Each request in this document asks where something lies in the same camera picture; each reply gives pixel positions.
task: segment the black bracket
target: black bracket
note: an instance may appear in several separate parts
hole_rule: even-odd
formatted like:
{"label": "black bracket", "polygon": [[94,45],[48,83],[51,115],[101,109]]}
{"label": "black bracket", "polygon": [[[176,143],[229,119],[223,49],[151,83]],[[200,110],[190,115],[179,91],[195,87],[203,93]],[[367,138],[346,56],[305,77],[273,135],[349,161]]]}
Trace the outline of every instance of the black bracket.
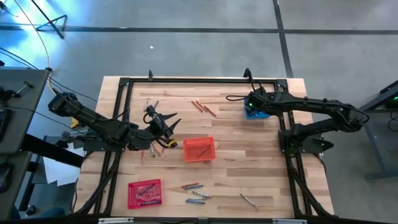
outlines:
{"label": "black bracket", "polygon": [[149,73],[148,73],[148,80],[149,81],[153,81],[154,80],[154,74],[152,73],[151,70],[149,70]]}
{"label": "black bracket", "polygon": [[279,145],[281,153],[296,154],[296,153],[323,153],[325,150],[334,146],[332,142],[323,140],[319,134],[314,134],[307,137],[302,146],[295,146],[289,143],[290,130],[279,130]]}
{"label": "black bracket", "polygon": [[286,79],[283,79],[283,80],[277,79],[276,82],[277,82],[280,86],[282,86],[283,88],[285,88],[285,89],[288,88],[288,86],[287,86],[287,80],[286,80]]}
{"label": "black bracket", "polygon": [[250,68],[246,68],[244,70],[243,78],[249,78],[249,81],[251,82],[253,80],[253,76],[251,75]]}

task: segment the concrete floor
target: concrete floor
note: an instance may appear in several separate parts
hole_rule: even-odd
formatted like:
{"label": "concrete floor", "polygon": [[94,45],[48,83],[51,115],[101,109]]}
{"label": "concrete floor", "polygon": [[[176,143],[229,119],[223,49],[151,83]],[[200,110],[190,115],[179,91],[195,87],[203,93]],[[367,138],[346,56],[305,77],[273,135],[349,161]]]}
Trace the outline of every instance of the concrete floor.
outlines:
{"label": "concrete floor", "polygon": [[[35,24],[45,22],[29,0],[19,2]],[[36,2],[51,18],[67,14],[68,26],[277,28],[272,0]],[[6,5],[19,17],[0,12],[0,24],[27,23],[13,1]],[[395,0],[280,0],[279,5],[285,29],[398,29]],[[53,77],[93,98],[103,76],[147,75],[149,69],[154,75],[241,77],[249,67],[256,77],[286,77],[278,34],[67,32],[65,40],[53,32],[41,35]],[[397,79],[398,35],[287,34],[286,39],[294,77],[305,79],[309,97],[361,106]],[[47,66],[40,40],[31,29],[0,30],[0,46],[37,67]],[[2,55],[0,59],[7,66],[20,66]],[[70,124],[70,119],[48,112],[50,99],[46,88],[37,111]],[[90,100],[80,101],[95,108]],[[42,137],[63,130],[35,115],[29,133]],[[335,143],[325,153],[325,163],[336,215],[398,223],[398,180],[364,180],[364,175],[378,171],[364,132],[325,136]],[[35,189],[32,203],[42,210],[54,205],[68,208],[72,192],[72,186],[41,186]]]}

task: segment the black metal frame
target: black metal frame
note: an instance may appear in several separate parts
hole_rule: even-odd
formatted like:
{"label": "black metal frame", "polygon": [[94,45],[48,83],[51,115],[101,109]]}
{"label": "black metal frame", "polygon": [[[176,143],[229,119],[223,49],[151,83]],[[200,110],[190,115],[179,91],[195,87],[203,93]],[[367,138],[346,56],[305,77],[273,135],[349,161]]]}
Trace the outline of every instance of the black metal frame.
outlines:
{"label": "black metal frame", "polygon": [[[230,79],[230,78],[120,78],[119,80],[119,86],[118,86],[118,93],[116,95],[116,101],[115,101],[115,106],[114,106],[114,111],[113,115],[116,116],[119,113],[120,109],[120,104],[121,104],[121,97],[122,97],[122,92],[125,87],[127,87],[127,95],[126,95],[126,100],[124,103],[124,109],[126,110],[128,107],[130,107],[130,99],[132,95],[132,88],[134,83],[248,83],[247,79]],[[256,82],[262,83],[262,84],[271,84],[274,86],[275,91],[279,91],[280,88],[283,88],[284,91],[288,92],[289,88],[287,86],[287,80],[286,79],[258,79]],[[123,116],[123,120],[127,119],[127,114]],[[288,113],[289,116],[289,123],[290,126],[294,124],[294,117],[292,112]],[[279,123],[280,123],[280,128],[281,129],[286,129],[284,117],[280,116],[279,117]],[[111,158],[112,152],[105,152],[105,157],[103,161],[103,167],[101,170],[101,178],[100,182],[104,180],[104,177],[108,171],[109,167],[109,162]],[[115,159],[114,163],[116,162],[117,164],[119,163],[121,157],[121,152],[116,152],[115,154]],[[286,164],[287,166],[289,165],[289,161],[291,160],[289,154],[285,154],[286,158]],[[303,168],[303,162],[300,154],[296,155],[296,162],[297,162],[297,167],[298,167],[298,174],[302,180],[302,182],[306,185],[305,181],[305,174],[304,174],[304,168]],[[297,198],[297,191],[295,187],[295,180],[294,180],[294,174],[292,173],[291,169],[287,169],[288,176],[289,176],[289,185],[290,185],[290,193],[292,195],[292,203],[293,203],[293,208],[294,208],[294,214],[296,215],[302,215],[302,212],[299,208],[299,200]],[[108,200],[106,203],[106,208],[104,210],[105,215],[110,215],[111,214],[111,209],[112,209],[112,204],[113,204],[113,195],[114,195],[114,190],[116,186],[116,179],[117,179],[117,171],[113,175],[111,179],[111,184],[109,186],[108,190]],[[304,197],[304,202],[305,202],[305,214],[311,215],[311,206],[308,198],[303,195]],[[100,208],[101,208],[101,202],[102,202],[102,195],[100,195],[96,201],[95,208],[94,208],[94,213],[99,213]]]}
{"label": "black metal frame", "polygon": [[58,27],[57,27],[56,25],[54,25],[53,22],[55,22],[55,21],[57,21],[57,20],[59,20],[59,19],[65,18],[65,20],[63,21],[63,26],[61,26],[62,31],[65,31],[68,16],[67,16],[67,15],[63,15],[63,16],[60,16],[60,17],[58,17],[58,18],[55,18],[55,19],[52,19],[52,20],[51,20],[51,19],[49,19],[49,18],[47,17],[47,15],[43,12],[43,10],[42,10],[40,7],[36,4],[36,2],[35,2],[34,0],[31,0],[31,1],[32,1],[32,3],[36,6],[36,8],[43,14],[43,16],[46,18],[46,20],[48,21],[48,22],[46,22],[45,24],[36,27],[36,30],[37,30],[37,31],[40,31],[40,28],[46,27],[47,25],[50,24],[51,27],[52,27],[52,29],[58,34],[58,36],[59,36],[61,39],[64,39],[64,36],[61,34],[60,30],[58,29]]}
{"label": "black metal frame", "polygon": [[[262,84],[271,84],[274,86],[275,91],[280,91],[281,89],[285,92],[289,92],[289,87],[287,84],[286,79],[255,79],[256,82],[262,83]],[[143,77],[137,77],[137,78],[120,78],[119,80],[119,86],[118,86],[118,94],[116,95],[116,101],[115,101],[115,106],[114,106],[114,114],[117,114],[119,112],[120,104],[121,104],[121,97],[122,97],[122,92],[125,87],[127,87],[127,95],[126,95],[126,100],[124,104],[124,109],[127,109],[128,106],[130,106],[130,99],[131,99],[131,93],[132,93],[132,88],[134,83],[249,83],[248,79],[240,78],[156,78],[156,77],[149,77],[149,78],[143,78]],[[290,126],[294,125],[294,116],[292,112],[287,113],[288,115],[288,120]],[[279,116],[279,123],[280,123],[280,129],[285,130],[286,129],[286,124],[285,124],[285,118],[283,116]],[[101,171],[101,180],[100,182],[104,179],[105,174],[108,171],[108,164],[110,162],[111,158],[111,153],[112,152],[105,152],[105,158],[103,162],[103,168]],[[286,161],[286,166],[287,166],[287,173],[288,173],[288,179],[289,179],[289,187],[290,187],[290,194],[292,197],[292,206],[294,210],[294,217],[297,220],[307,220],[308,223],[379,223],[379,222],[369,222],[369,221],[362,221],[362,220],[350,220],[350,219],[345,219],[345,218],[338,218],[334,215],[330,215],[327,213],[322,206],[316,201],[315,197],[312,195],[311,191],[308,189],[306,181],[305,181],[305,173],[304,173],[304,168],[303,168],[303,161],[301,154],[298,153],[295,155],[296,158],[296,163],[297,163],[297,169],[294,167],[292,163],[292,157],[290,154],[285,153],[285,161]],[[121,152],[116,152],[114,163],[119,163],[119,160],[121,158]],[[101,202],[102,202],[102,197],[100,196],[95,205],[95,210],[94,214],[103,216],[103,217],[111,217],[111,210],[112,210],[112,204],[113,204],[113,196],[114,196],[114,191],[116,188],[116,179],[117,179],[118,173],[115,172],[111,179],[111,184],[109,186],[108,190],[108,199],[106,202],[106,208],[103,213],[100,213],[100,207],[101,207]],[[305,213],[303,213],[299,207],[299,199],[297,197],[297,191],[296,191],[296,183],[298,186],[302,189],[303,192],[303,199],[304,199],[304,205],[305,205]],[[312,208],[318,213],[319,216],[313,216],[312,215]],[[181,222],[181,221],[186,221],[186,220],[192,220],[192,219],[200,219],[201,224],[207,224],[207,223],[242,223],[242,222],[250,222],[250,223],[267,223],[267,222],[272,222],[275,221],[275,219],[270,219],[270,218],[197,218],[197,217],[187,217],[187,218],[181,218],[181,217],[134,217],[135,222]]]}

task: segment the butcher block tabletop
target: butcher block tabletop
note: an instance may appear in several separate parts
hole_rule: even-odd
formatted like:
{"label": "butcher block tabletop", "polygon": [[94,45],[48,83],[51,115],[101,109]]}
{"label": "butcher block tabletop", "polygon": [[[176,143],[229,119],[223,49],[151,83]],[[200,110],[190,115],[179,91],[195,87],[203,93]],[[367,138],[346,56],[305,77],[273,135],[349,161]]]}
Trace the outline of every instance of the butcher block tabletop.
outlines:
{"label": "butcher block tabletop", "polygon": [[[104,77],[96,112],[112,117],[120,77]],[[307,95],[304,80],[288,78],[289,92],[298,97]],[[274,91],[270,84],[263,84]],[[144,129],[142,117],[146,99],[162,114],[178,113],[167,120],[171,125],[181,118],[173,138],[178,146],[165,149],[159,157],[148,150],[124,151],[114,191],[111,216],[128,217],[227,217],[227,218],[290,218],[294,217],[289,180],[284,156],[280,153],[276,116],[248,120],[242,101],[227,101],[227,95],[247,95],[251,85],[246,83],[135,83],[132,88],[130,122]],[[123,92],[119,113],[123,112],[126,90]],[[214,111],[201,113],[191,101],[199,101]],[[294,111],[296,123],[312,123],[310,113]],[[216,159],[205,162],[184,162],[183,140],[213,137]],[[160,151],[162,147],[155,143]],[[77,185],[78,210],[89,199],[100,180],[104,152],[94,152],[81,167]],[[302,154],[308,188],[325,210],[333,213],[326,175],[321,162],[312,154]],[[160,179],[163,201],[161,206],[127,209],[128,183]],[[199,182],[198,191],[210,194],[206,204],[186,203],[195,197],[182,185]],[[104,191],[101,211],[108,199]],[[255,209],[240,194],[248,196],[259,206]],[[297,191],[300,208],[304,211],[302,193]]]}

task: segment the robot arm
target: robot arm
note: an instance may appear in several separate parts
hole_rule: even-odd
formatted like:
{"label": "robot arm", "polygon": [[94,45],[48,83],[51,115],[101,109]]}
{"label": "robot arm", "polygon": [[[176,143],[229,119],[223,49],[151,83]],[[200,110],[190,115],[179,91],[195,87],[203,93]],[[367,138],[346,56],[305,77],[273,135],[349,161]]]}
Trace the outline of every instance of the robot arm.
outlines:
{"label": "robot arm", "polygon": [[161,140],[167,147],[176,147],[177,143],[171,138],[173,130],[181,120],[176,121],[168,127],[165,120],[176,115],[162,115],[155,112],[153,106],[148,106],[146,116],[152,120],[146,122],[149,126],[139,129],[138,125],[127,121],[120,121],[117,118],[105,118],[93,110],[83,106],[73,93],[58,93],[48,105],[49,110],[59,116],[73,117],[80,123],[87,125],[97,133],[101,141],[111,146],[124,148],[131,151],[150,148],[153,141]]}
{"label": "robot arm", "polygon": [[[290,130],[281,130],[279,132],[281,147],[293,149],[291,152],[296,152],[302,147],[309,136],[318,136],[329,131],[347,133],[359,131],[363,123],[368,121],[368,118],[363,120],[364,112],[338,100],[298,98],[287,92],[266,93],[263,87],[251,91],[247,99],[245,103],[247,110],[260,110],[270,115],[282,116],[284,112],[298,110],[327,114],[331,117],[308,125],[295,124]],[[315,138],[313,141],[320,143],[322,150],[308,152],[322,152],[333,147],[331,142],[322,139]]]}

